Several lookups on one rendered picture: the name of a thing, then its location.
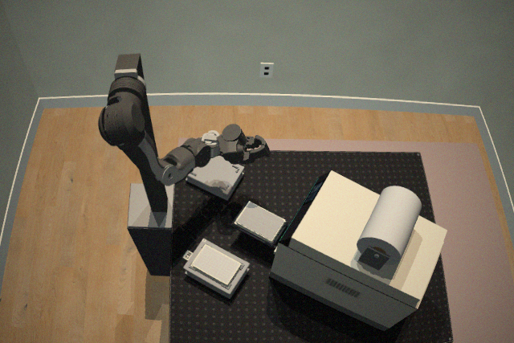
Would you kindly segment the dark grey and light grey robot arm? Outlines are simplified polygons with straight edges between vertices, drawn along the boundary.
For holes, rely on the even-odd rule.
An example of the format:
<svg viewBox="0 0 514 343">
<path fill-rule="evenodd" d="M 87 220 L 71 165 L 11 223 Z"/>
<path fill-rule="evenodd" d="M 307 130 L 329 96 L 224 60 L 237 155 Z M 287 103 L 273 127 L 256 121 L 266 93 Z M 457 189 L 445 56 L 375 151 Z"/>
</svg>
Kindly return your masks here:
<svg viewBox="0 0 514 343">
<path fill-rule="evenodd" d="M 187 139 L 165 157 L 157 157 L 155 144 L 144 130 L 145 118 L 141 110 L 147 88 L 145 81 L 136 69 L 115 70 L 114 76 L 107 107 L 101 110 L 98 120 L 100 135 L 111 146 L 123 150 L 144 175 L 165 186 L 177 185 L 194 168 L 204 167 L 211 158 L 221 155 L 218 141 L 205 143 L 205 135 L 219 136 L 217 131 L 210 130 L 197 139 Z"/>
</svg>

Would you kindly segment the beige foil roll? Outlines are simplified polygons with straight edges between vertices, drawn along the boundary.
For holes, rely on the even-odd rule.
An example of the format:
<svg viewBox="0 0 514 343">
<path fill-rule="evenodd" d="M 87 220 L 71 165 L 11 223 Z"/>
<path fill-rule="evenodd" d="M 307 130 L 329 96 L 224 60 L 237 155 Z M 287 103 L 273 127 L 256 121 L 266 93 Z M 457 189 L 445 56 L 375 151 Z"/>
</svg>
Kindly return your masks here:
<svg viewBox="0 0 514 343">
<path fill-rule="evenodd" d="M 419 197 L 411 190 L 401 186 L 386 187 L 357 241 L 358 251 L 363 254 L 368 246 L 380 247 L 390 255 L 384 265 L 398 263 L 421 209 Z"/>
</svg>

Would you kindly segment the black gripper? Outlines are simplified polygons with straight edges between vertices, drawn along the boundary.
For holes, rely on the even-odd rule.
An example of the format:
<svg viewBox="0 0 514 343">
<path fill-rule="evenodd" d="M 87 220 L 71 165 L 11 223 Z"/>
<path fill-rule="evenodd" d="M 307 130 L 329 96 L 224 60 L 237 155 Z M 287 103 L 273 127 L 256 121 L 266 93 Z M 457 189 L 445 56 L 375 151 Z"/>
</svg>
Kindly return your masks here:
<svg viewBox="0 0 514 343">
<path fill-rule="evenodd" d="M 204 136 L 204 140 L 207 144 L 218 141 L 223 158 L 233 165 L 239 163 L 248 165 L 253 163 L 255 159 L 264 156 L 270 157 L 271 154 L 266 141 L 261 136 L 255 135 L 255 138 L 245 136 L 241 128 L 236 124 L 225 127 L 220 136 L 209 133 Z M 247 152 L 247 149 L 251 149 L 251 151 Z"/>
</svg>

